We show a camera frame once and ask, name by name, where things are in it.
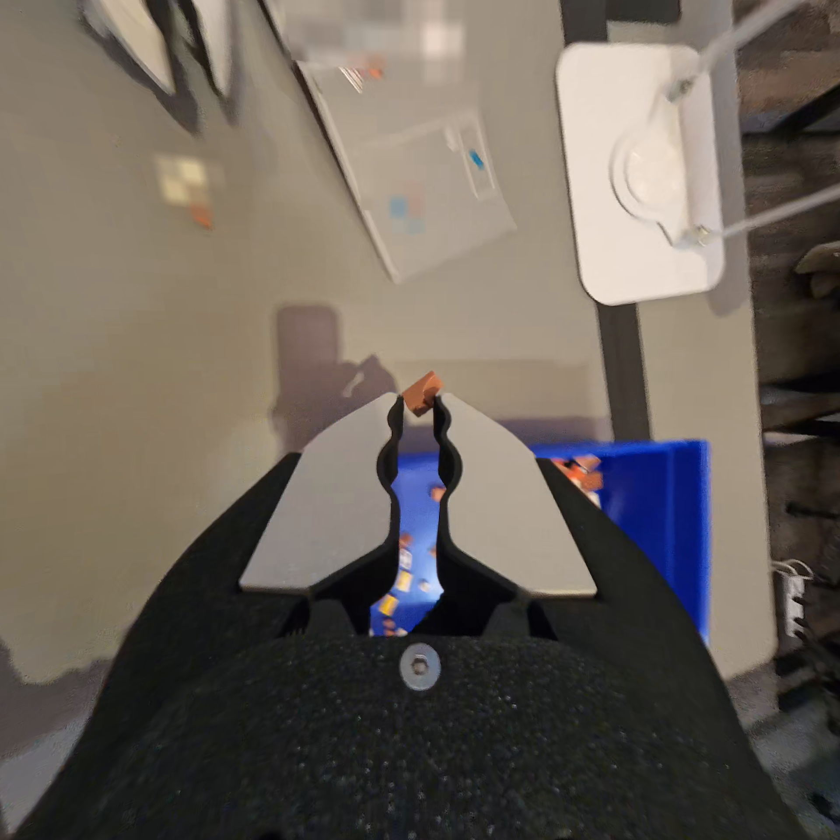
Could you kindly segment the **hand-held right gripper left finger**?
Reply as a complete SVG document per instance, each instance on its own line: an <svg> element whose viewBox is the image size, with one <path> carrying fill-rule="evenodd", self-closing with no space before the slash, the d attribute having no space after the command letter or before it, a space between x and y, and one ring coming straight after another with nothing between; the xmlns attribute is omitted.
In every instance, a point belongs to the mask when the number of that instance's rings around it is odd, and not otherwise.
<svg viewBox="0 0 840 840"><path fill-rule="evenodd" d="M399 505L393 491L404 400L387 392L342 417L301 451L239 578L245 592L314 595L385 552L396 574Z"/></svg>

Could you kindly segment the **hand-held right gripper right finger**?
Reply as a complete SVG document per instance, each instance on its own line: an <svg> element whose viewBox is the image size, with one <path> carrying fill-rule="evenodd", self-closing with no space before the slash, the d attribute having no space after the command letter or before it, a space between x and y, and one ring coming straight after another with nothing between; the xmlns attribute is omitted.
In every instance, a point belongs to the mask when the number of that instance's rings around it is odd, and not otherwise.
<svg viewBox="0 0 840 840"><path fill-rule="evenodd" d="M436 397L436 565L451 597L594 597L597 589L534 453L451 393Z"/></svg>

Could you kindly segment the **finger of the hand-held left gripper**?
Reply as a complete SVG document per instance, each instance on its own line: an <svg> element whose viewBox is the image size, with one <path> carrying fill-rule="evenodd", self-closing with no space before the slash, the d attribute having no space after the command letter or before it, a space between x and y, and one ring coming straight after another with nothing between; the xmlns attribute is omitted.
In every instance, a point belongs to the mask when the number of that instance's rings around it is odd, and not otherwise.
<svg viewBox="0 0 840 840"><path fill-rule="evenodd" d="M191 1L189 8L200 60L216 94L228 99L235 80L235 3Z"/></svg>
<svg viewBox="0 0 840 840"><path fill-rule="evenodd" d="M144 1L79 1L80 21L134 81L171 98L177 86L164 32Z"/></svg>

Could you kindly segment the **blue plastic bin with bricks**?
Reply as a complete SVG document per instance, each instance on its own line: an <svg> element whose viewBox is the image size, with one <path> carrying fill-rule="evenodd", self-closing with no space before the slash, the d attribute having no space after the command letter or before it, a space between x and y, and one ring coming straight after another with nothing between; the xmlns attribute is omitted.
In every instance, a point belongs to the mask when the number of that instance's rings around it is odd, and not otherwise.
<svg viewBox="0 0 840 840"><path fill-rule="evenodd" d="M600 459L603 486L590 498L645 552L709 643L711 512L709 452L701 440L536 444L539 458ZM371 607L370 635L402 636L437 603L438 451L399 455L400 570Z"/></svg>

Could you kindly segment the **small brown curved brick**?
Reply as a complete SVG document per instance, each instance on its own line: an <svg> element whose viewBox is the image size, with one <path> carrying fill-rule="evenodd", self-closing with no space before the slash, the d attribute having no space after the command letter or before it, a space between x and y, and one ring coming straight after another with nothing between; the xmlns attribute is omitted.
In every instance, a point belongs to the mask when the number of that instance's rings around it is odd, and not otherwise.
<svg viewBox="0 0 840 840"><path fill-rule="evenodd" d="M436 397L443 388L440 377L429 371L403 391L405 409L415 417L424 416L433 410Z"/></svg>

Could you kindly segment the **grey desk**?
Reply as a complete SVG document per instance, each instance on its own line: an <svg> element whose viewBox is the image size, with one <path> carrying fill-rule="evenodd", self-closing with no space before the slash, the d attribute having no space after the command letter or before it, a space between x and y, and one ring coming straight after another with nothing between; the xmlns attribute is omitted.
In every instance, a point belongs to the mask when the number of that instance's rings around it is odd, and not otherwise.
<svg viewBox="0 0 840 840"><path fill-rule="evenodd" d="M258 6L229 123L192 136L74 3L2 2L2 643L47 684L115 655L188 544L342 410L434 370L529 441L703 438L710 651L775 649L749 268L597 311L575 276L553 70L594 2L478 2L469 74L516 230L392 283Z"/></svg>

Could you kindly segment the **white power strip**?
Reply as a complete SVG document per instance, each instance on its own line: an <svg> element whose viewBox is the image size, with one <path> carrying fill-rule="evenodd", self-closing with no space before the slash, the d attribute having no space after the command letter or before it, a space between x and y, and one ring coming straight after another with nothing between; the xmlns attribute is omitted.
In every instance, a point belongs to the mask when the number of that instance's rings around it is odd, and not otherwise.
<svg viewBox="0 0 840 840"><path fill-rule="evenodd" d="M782 631L797 638L805 631L805 588L814 581L813 570L800 560L775 560L771 568L779 578Z"/></svg>

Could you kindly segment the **grey instruction booklet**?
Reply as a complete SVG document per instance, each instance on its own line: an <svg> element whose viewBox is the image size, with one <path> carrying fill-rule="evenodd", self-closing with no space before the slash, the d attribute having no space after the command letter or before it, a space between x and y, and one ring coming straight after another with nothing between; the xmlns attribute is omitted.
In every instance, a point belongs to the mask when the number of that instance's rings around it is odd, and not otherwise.
<svg viewBox="0 0 840 840"><path fill-rule="evenodd" d="M415 279L512 232L476 89L393 62L301 62L325 137L385 271Z"/></svg>

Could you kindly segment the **white stand base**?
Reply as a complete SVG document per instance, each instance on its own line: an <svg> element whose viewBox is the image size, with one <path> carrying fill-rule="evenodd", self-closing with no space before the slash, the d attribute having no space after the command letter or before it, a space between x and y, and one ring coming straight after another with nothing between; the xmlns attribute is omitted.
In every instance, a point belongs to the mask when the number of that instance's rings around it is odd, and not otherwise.
<svg viewBox="0 0 840 840"><path fill-rule="evenodd" d="M555 71L581 283L606 306L721 279L710 74L687 45L576 43Z"/></svg>

